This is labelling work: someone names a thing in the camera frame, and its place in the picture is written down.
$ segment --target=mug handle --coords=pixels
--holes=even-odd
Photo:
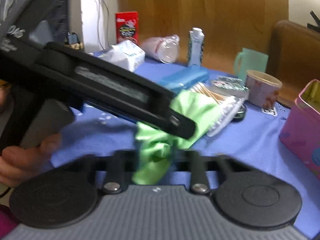
[[[236,76],[239,76],[239,61],[242,59],[244,52],[239,52],[236,56],[235,62],[233,63],[233,69],[235,70]]]

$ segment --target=card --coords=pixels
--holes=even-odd
[[[276,110],[276,107],[274,106],[273,109],[264,109],[262,108],[261,111],[265,114],[271,114],[273,116],[278,116],[278,113],[277,113],[277,110]]]

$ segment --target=metal rivet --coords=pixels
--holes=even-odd
[[[104,185],[104,188],[109,191],[117,191],[120,189],[120,184],[116,182],[108,182]]]
[[[202,192],[206,192],[208,190],[208,186],[205,184],[197,183],[192,186],[192,190],[195,192],[202,193]]]

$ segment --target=cable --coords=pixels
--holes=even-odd
[[[101,39],[100,39],[100,8],[101,8],[101,1],[100,0],[98,0],[98,2],[97,1],[95,1],[96,2],[96,4],[97,4],[97,11],[98,11],[98,22],[97,22],[97,34],[98,34],[98,41],[99,41],[99,44],[100,44],[100,46],[101,46],[101,48],[104,50],[104,47],[103,47],[103,45],[102,45],[102,43],[101,43]]]
[[[107,38],[106,38],[106,42],[107,42],[108,47],[109,47],[108,37],[109,37],[109,18],[110,18],[110,11],[109,11],[109,8],[108,8],[105,0],[98,0],[98,1],[99,1],[99,3],[100,3],[100,6],[101,6],[101,1],[103,2],[104,6],[105,6],[106,9],[107,9],[107,13],[108,13],[108,20],[107,20]]]
[[[0,198],[3,198],[5,195],[7,195],[10,190],[11,190],[11,188],[8,187],[8,188],[5,190],[5,192],[3,192],[3,193],[0,195]]]

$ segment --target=gray plastic base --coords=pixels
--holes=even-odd
[[[106,195],[74,225],[35,229],[19,225],[4,240],[307,240],[294,227],[255,231],[232,224],[206,196],[184,186],[129,186]]]

